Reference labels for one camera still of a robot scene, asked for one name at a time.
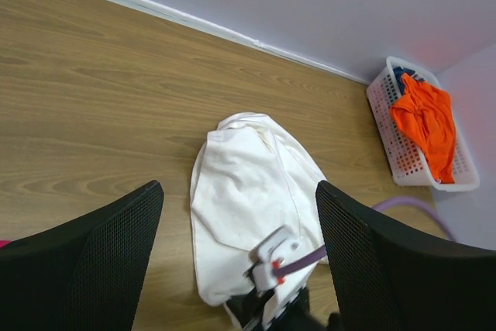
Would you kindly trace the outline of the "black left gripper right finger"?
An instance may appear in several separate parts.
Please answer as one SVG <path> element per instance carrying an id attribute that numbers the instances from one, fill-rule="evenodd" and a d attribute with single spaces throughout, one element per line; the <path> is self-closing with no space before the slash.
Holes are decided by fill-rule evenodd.
<path id="1" fill-rule="evenodd" d="M 316 205 L 345 330 L 493 330 L 495 252 L 424 233 L 327 181 Z"/>

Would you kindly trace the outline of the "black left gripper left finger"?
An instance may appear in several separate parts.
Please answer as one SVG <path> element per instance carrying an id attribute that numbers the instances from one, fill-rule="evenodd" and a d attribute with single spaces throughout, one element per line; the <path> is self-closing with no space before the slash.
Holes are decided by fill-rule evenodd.
<path id="1" fill-rule="evenodd" d="M 3 330 L 130 330 L 164 203 L 151 181 L 1 248 Z"/>

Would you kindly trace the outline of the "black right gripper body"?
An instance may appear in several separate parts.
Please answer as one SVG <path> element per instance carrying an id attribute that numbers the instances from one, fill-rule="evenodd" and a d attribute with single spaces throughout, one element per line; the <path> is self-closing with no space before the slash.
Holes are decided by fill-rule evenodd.
<path id="1" fill-rule="evenodd" d="M 260 295 L 256 289 L 245 295 L 236 295 L 226 302 L 226 311 L 235 327 L 240 330 L 317 331 L 344 330 L 338 312 L 329 315 L 324 325 L 310 313 L 307 287 L 296 291 L 284 305 L 273 309 L 275 290 Z"/>

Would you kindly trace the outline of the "white t shirt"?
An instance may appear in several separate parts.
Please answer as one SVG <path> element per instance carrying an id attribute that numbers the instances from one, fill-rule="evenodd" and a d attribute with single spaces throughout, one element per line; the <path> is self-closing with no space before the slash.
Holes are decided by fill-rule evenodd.
<path id="1" fill-rule="evenodd" d="M 273 309 L 306 287 L 326 252 L 315 191 L 324 174 L 305 148 L 270 116 L 242 112 L 207 135 L 192 170 L 190 199 L 198 293 L 212 306 L 255 289 L 245 275 L 250 251 L 280 226 L 302 243 L 302 254 L 275 274 Z"/>

